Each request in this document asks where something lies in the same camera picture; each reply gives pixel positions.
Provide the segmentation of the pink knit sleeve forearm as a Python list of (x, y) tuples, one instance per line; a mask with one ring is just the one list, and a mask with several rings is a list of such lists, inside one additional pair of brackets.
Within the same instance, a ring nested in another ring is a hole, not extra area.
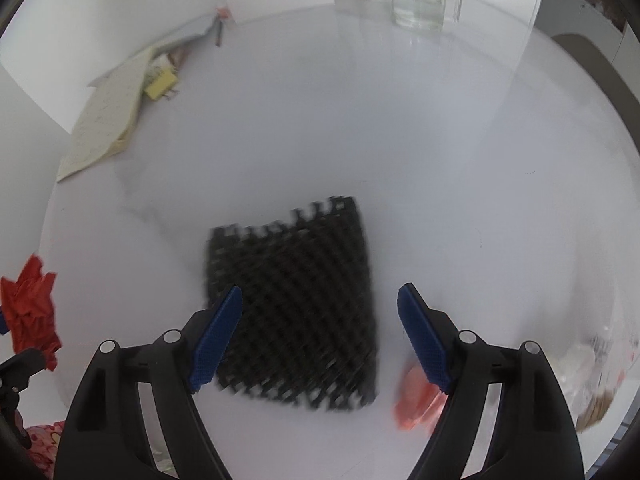
[(21, 438), (29, 438), (30, 448), (27, 449), (27, 454), (47, 479), (52, 479), (54, 476), (55, 461), (64, 426), (65, 422), (61, 420), (50, 425), (21, 427), (18, 430)]

